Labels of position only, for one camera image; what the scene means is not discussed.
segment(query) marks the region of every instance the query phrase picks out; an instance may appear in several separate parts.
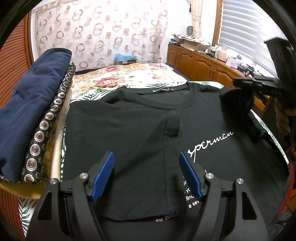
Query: bed sheet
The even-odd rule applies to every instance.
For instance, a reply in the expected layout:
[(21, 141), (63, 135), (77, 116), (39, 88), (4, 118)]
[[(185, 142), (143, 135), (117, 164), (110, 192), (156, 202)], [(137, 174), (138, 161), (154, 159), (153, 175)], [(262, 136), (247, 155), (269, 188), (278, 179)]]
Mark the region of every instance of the bed sheet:
[[(188, 81), (188, 79), (185, 76), (167, 64), (135, 63), (130, 65), (110, 66), (86, 74), (75, 75), (71, 88), (73, 92), (71, 103), (82, 100), (99, 100), (121, 86), (126, 86), (128, 88), (164, 88), (182, 85), (185, 84), (186, 81)], [(194, 82), (201, 85), (211, 85), (220, 89), (223, 87), (222, 84), (214, 81)], [(288, 159), (274, 135), (260, 117), (254, 112), (253, 114), (262, 127), (272, 137), (288, 165)], [(66, 128), (64, 129), (62, 141), (61, 181), (63, 176), (64, 157), (67, 150), (67, 147), (65, 146), (65, 131)], [(18, 203), (21, 224), (24, 235), (26, 235), (37, 201), (19, 198)]]

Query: window blind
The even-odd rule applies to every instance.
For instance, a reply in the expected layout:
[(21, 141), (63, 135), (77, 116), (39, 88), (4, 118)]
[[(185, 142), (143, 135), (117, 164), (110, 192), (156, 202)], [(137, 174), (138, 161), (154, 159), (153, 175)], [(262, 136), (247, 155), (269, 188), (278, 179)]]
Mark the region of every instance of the window blind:
[(265, 40), (286, 39), (276, 23), (252, 0), (224, 0), (219, 45), (251, 59), (276, 76)]

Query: blue textured pad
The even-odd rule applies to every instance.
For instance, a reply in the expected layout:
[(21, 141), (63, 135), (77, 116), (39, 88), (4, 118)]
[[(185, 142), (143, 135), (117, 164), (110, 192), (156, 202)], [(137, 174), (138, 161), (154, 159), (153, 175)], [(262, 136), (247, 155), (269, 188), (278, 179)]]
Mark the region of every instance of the blue textured pad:
[(200, 181), (183, 152), (181, 152), (179, 155), (179, 165), (181, 167), (181, 170), (187, 181), (191, 193), (198, 200), (200, 200), (202, 197), (202, 193), (200, 191)]
[(91, 198), (93, 201), (96, 201), (98, 197), (101, 197), (109, 176), (112, 172), (112, 169), (115, 164), (115, 157), (114, 153), (110, 152), (108, 157), (106, 158), (102, 168), (100, 169), (99, 173), (97, 174), (94, 184), (93, 184), (93, 191), (91, 193)]

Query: tied curtain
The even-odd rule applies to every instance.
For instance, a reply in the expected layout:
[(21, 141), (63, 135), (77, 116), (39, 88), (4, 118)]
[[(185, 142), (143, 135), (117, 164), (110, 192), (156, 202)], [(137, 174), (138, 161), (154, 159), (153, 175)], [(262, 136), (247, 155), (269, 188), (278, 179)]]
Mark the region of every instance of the tied curtain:
[(191, 0), (191, 13), (193, 24), (193, 36), (200, 38), (202, 36), (201, 17), (202, 17), (202, 0)]
[(159, 63), (168, 12), (163, 0), (59, 0), (32, 11), (39, 56), (72, 51), (77, 71), (114, 65), (116, 53)]

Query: curtain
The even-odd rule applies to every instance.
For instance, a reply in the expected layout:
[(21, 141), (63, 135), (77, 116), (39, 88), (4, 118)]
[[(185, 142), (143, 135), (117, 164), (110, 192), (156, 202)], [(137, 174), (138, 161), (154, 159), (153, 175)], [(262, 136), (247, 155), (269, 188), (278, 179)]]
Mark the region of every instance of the curtain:
[(113, 65), (116, 53), (139, 63), (161, 61), (168, 15), (163, 0), (59, 0), (32, 14), (39, 56), (67, 48), (77, 71)]
[(191, 0), (191, 13), (193, 23), (193, 36), (200, 38), (202, 35), (201, 30), (201, 17), (202, 17), (202, 0)]
[(286, 39), (276, 23), (252, 0), (224, 0), (219, 45), (224, 45), (276, 76), (265, 40)]

